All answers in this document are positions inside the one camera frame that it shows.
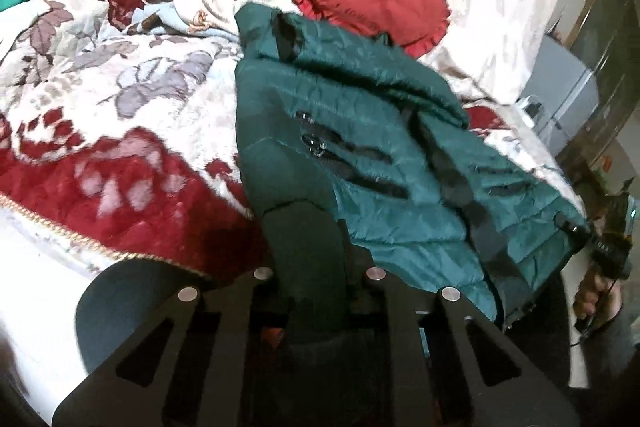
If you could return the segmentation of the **person's right hand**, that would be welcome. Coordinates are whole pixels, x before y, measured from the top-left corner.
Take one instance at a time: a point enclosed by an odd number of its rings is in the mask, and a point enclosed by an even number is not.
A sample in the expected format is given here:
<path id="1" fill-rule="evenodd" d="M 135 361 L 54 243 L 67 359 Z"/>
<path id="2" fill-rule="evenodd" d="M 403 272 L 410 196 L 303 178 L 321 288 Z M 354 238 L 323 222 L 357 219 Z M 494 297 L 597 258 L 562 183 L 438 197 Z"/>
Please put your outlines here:
<path id="1" fill-rule="evenodd" d="M 623 306 L 622 288 L 618 280 L 605 277 L 597 265 L 591 265 L 578 286 L 573 309 L 579 320 L 611 321 Z"/>

